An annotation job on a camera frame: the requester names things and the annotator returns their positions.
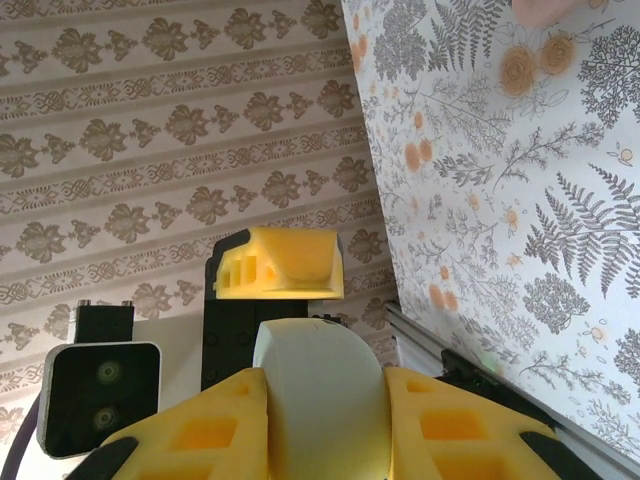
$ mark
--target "camera lens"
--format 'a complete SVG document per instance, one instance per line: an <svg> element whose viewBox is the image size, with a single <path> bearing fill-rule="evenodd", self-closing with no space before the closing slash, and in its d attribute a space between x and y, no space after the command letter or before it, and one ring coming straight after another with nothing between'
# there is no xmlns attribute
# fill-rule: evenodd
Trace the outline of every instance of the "camera lens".
<svg viewBox="0 0 640 480"><path fill-rule="evenodd" d="M104 385L115 383L120 378L120 364L118 362L104 362L98 367L98 380Z"/></svg>
<svg viewBox="0 0 640 480"><path fill-rule="evenodd" d="M93 424L98 430L106 430L116 423L116 411L113 407L106 407L98 410L93 417Z"/></svg>

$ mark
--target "screw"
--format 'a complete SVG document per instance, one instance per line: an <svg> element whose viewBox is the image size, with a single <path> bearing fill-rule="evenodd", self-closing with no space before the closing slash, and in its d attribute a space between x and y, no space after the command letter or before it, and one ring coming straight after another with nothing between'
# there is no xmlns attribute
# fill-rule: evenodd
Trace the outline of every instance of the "screw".
<svg viewBox="0 0 640 480"><path fill-rule="evenodd" d="M247 332L242 332L238 335L238 343L240 345L247 345L249 342L251 342L251 335Z"/></svg>
<svg viewBox="0 0 640 480"><path fill-rule="evenodd" d="M207 345L217 345L218 343L218 336L214 333L207 333L207 335L204 337L204 341Z"/></svg>
<svg viewBox="0 0 640 480"><path fill-rule="evenodd" d="M209 370L204 374L204 379L207 382L213 382L217 376L218 376L218 372L216 372L215 370Z"/></svg>

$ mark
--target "black camera module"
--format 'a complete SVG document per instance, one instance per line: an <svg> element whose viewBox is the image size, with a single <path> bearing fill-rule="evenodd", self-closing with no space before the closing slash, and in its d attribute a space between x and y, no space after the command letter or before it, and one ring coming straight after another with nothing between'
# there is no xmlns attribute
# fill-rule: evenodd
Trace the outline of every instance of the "black camera module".
<svg viewBox="0 0 640 480"><path fill-rule="evenodd" d="M158 411L160 351L152 343L67 345L47 364L38 440L54 458L90 452Z"/></svg>

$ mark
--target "black rubber pad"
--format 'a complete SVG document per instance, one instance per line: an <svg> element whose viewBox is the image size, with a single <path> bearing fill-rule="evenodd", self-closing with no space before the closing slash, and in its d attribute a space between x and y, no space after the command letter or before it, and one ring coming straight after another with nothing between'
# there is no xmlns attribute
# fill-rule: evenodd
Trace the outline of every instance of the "black rubber pad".
<svg viewBox="0 0 640 480"><path fill-rule="evenodd" d="M561 480L603 480L561 441L538 432L523 432L520 437Z"/></svg>

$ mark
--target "patterned wallpaper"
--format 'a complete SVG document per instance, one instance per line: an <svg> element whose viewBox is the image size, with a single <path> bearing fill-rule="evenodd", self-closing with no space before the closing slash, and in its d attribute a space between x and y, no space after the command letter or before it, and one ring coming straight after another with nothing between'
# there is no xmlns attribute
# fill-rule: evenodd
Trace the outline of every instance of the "patterned wallpaper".
<svg viewBox="0 0 640 480"><path fill-rule="evenodd" d="M403 310L640 460L640 11L344 0Z"/></svg>
<svg viewBox="0 0 640 480"><path fill-rule="evenodd" d="M78 300L202 309L216 240L337 228L325 308L394 363L396 295L343 14L321 0L0 3L0 458ZM22 478L61 478L30 447Z"/></svg>

